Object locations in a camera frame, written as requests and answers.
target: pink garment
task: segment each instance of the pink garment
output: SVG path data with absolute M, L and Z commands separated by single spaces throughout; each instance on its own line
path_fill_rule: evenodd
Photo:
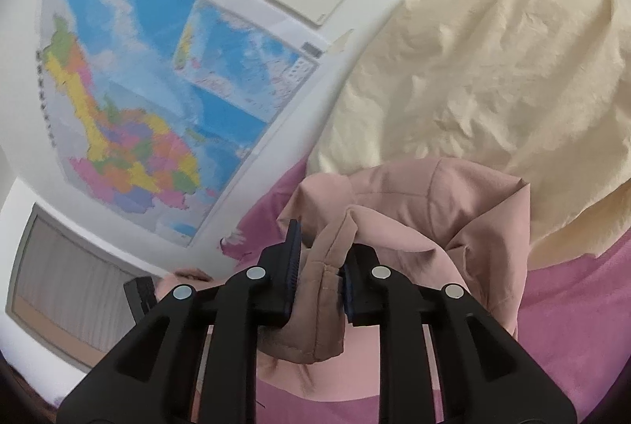
M 247 256 L 254 265 L 264 247 L 282 239 L 276 219 L 302 178 L 304 162 L 258 201 L 238 225 L 245 242 L 225 246 L 230 257 Z M 572 400 L 580 420 L 599 403 L 631 356 L 630 273 L 631 231 L 598 259 L 582 257 L 528 274 L 519 309 L 519 342 Z M 167 293 L 175 284 L 165 287 Z M 257 405 L 263 424 L 376 424 L 379 407 L 377 396 L 324 403 L 261 380 L 257 400 L 263 405 Z
M 282 329 L 261 329 L 259 350 L 311 364 L 352 352 L 354 340 L 379 343 L 378 327 L 354 329 L 342 311 L 338 272 L 353 243 L 374 247 L 382 264 L 416 284 L 468 288 L 515 333 L 526 281 L 529 218 L 525 182 L 461 159 L 404 159 L 350 176 L 309 176 L 278 219 L 285 224 L 298 219 L 303 242 L 313 244 L 303 250 L 291 319 Z M 345 329 L 351 335 L 345 337 Z M 358 366 L 370 363 L 379 370 L 378 346 Z M 356 383 L 358 366 L 347 374 L 348 384 Z M 376 394 L 378 376 L 373 383 Z M 312 385 L 310 394 L 319 399 L 319 390 Z

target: cream fabric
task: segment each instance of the cream fabric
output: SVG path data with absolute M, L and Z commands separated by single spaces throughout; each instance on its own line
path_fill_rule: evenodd
M 631 225 L 631 0 L 404 0 L 308 172 L 453 156 L 531 184 L 529 268 Z

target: pink jacket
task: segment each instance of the pink jacket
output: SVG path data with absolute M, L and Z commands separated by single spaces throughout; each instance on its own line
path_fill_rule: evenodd
M 279 217 L 306 246 L 282 329 L 261 329 L 259 377 L 303 398 L 379 393 L 379 330 L 343 315 L 338 270 L 353 242 L 416 284 L 459 283 L 510 332 L 526 281 L 529 186 L 460 159 L 405 159 L 351 176 L 306 178 Z

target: colorful map regions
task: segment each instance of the colorful map regions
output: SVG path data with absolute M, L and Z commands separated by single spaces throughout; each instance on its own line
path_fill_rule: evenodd
M 43 0 L 41 62 L 67 180 L 180 245 L 316 69 L 206 0 Z

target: stitching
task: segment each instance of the stitching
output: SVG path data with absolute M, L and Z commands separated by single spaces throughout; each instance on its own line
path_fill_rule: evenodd
M 305 267 L 306 267 L 306 265 L 308 263 L 321 263 L 325 267 L 331 267 L 333 269 L 337 269 L 338 271 L 340 270 L 340 267 L 335 267 L 334 265 L 330 265 L 330 263 L 326 263 L 326 262 L 324 262 L 324 260 L 309 260 L 307 258 L 307 261 L 305 262 Z
M 435 238 L 437 241 L 436 243 L 438 244 L 438 237 L 436 235 L 436 231 L 434 230 L 434 225 L 433 225 L 433 219 L 431 218 L 431 214 L 430 214 L 430 204 L 431 204 L 431 193 L 432 193 L 432 188 L 433 188 L 433 181 L 434 181 L 434 177 L 436 176 L 436 172 L 438 171 L 438 167 L 441 165 L 442 163 L 442 159 L 439 159 L 439 161 L 436 163 L 436 166 L 434 167 L 433 172 L 431 173 L 431 177 L 430 177 L 430 183 L 427 186 L 427 220 L 429 221 L 430 224 L 430 232 L 431 235 L 433 236 L 433 238 Z
M 356 192 L 355 195 L 356 196 L 370 196 L 373 194 L 396 194 L 398 196 L 411 196 L 414 198 L 427 198 L 427 195 L 425 194 L 416 194 L 416 193 L 409 193 L 409 192 L 403 192 L 403 191 L 368 191 L 368 192 Z
M 326 259 L 326 257 L 329 256 L 329 253 L 331 251 L 331 249 L 333 248 L 333 246 L 335 245 L 335 241 L 338 240 L 338 238 L 340 237 L 340 231 L 342 230 L 342 227 L 346 224 L 346 219 L 348 219 L 348 210 L 346 210 L 345 214 L 344 214 L 344 219 L 342 219 L 342 222 L 340 222 L 340 226 L 337 228 L 337 230 L 335 231 L 335 236 L 333 237 L 333 241 L 330 243 L 330 246 L 327 248 L 326 253 L 324 254 L 324 258 Z M 355 223 L 355 226 L 357 226 L 357 223 L 355 222 L 355 220 L 351 217 L 352 222 Z M 320 263 L 324 263 L 323 260 L 314 260 L 314 262 L 320 262 Z
M 517 295 L 515 295 L 515 294 L 511 294 L 511 295 L 509 295 L 509 296 L 506 296 L 503 300 L 498 301 L 496 304 L 494 304 L 493 306 L 491 306 L 491 307 L 487 310 L 487 312 L 488 312 L 489 314 L 493 314 L 493 312 L 494 312 L 495 310 L 497 310 L 497 308 L 498 308 L 500 305 L 505 304 L 507 301 L 514 300 L 514 299 L 516 299 L 517 297 L 518 297 L 518 296 L 517 296 Z
M 326 288 L 326 287 L 322 287 L 322 281 L 324 279 L 324 276 L 320 279 L 320 290 L 318 291 L 318 294 L 320 295 L 323 292 L 335 292 L 335 294 L 339 294 L 340 292 L 338 290 L 334 290 L 331 288 Z M 315 320 L 315 339 L 313 342 L 313 347 L 311 348 L 310 351 L 305 351 L 304 349 L 298 348 L 298 347 L 294 347 L 292 345 L 287 344 L 285 341 L 282 340 L 278 340 L 277 338 L 273 339 L 273 343 L 277 346 L 281 346 L 281 347 L 285 347 L 286 349 L 291 349 L 292 351 L 298 351 L 299 353 L 302 353 L 303 355 L 308 355 L 311 358 L 316 358 L 316 348 L 317 348 L 317 336 L 318 336 L 318 323 L 320 321 L 320 312 L 316 313 L 316 320 Z M 344 341 L 344 339 L 340 339 L 338 341 L 336 341 L 336 344 L 342 344 Z
M 314 358 L 315 358 L 315 356 L 316 356 L 316 351 L 317 351 L 317 349 L 318 349 L 318 343 L 319 343 L 319 341 L 318 341 L 318 337 L 319 337 L 319 330 L 320 330 L 320 322 L 321 322 L 321 320 L 322 320 L 322 316 L 321 316 L 321 313 L 320 313 L 320 301 L 321 301 L 321 297 L 320 297 L 320 296 L 322 295 L 322 292 L 323 292 L 324 290 L 330 290 L 330 289 L 327 289 L 327 288 L 323 288 L 324 275 L 325 275 L 325 270 L 323 269 L 323 271 L 322 271 L 322 273 L 321 273 L 321 275 L 320 275 L 320 286 L 319 286 L 319 291 L 318 291 L 318 293 L 317 293 L 317 298 L 316 298 L 316 300 L 315 300 L 315 304 L 316 304 L 317 306 L 316 306 L 316 313 L 315 313 L 315 325 L 316 325 L 316 326 L 315 326 L 315 330 L 316 330 L 316 332 L 315 332 L 315 335 L 314 335 L 313 353 L 312 353 L 312 355 L 313 355 L 313 357 L 314 357 Z
M 467 284 L 469 286 L 471 286 L 471 288 L 474 288 L 478 294 L 480 295 L 480 298 L 478 299 L 478 301 L 480 302 L 480 304 L 487 309 L 487 312 L 490 313 L 490 310 L 488 309 L 488 293 L 484 290 L 484 287 L 482 287 L 482 284 L 480 283 L 479 280 L 476 279 L 475 276 L 471 275 L 469 273 L 469 269 L 468 269 L 468 260 L 469 260 L 469 248 L 467 247 L 466 244 L 463 244 L 462 246 L 459 246 L 460 248 L 463 249 L 463 271 L 464 273 L 462 273 L 463 279 L 466 275 L 467 277 Z

